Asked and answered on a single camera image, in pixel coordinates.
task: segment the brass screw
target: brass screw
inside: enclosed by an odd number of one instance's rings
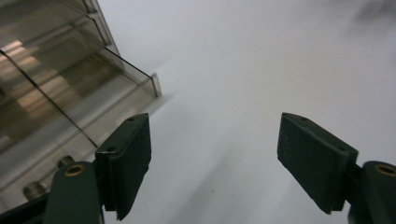
[[[28,201],[32,201],[46,193],[44,187],[40,182],[32,182],[28,186],[24,187],[23,195]]]
[[[384,164],[377,164],[375,166],[375,169],[383,175],[396,176],[396,169],[392,166],[384,165]]]
[[[65,156],[58,161],[58,168],[64,167],[75,162],[71,156]]]
[[[84,172],[85,167],[82,165],[74,165],[71,166],[69,168],[67,168],[67,170],[64,171],[64,175],[66,176],[76,176],[81,174],[82,172]]]

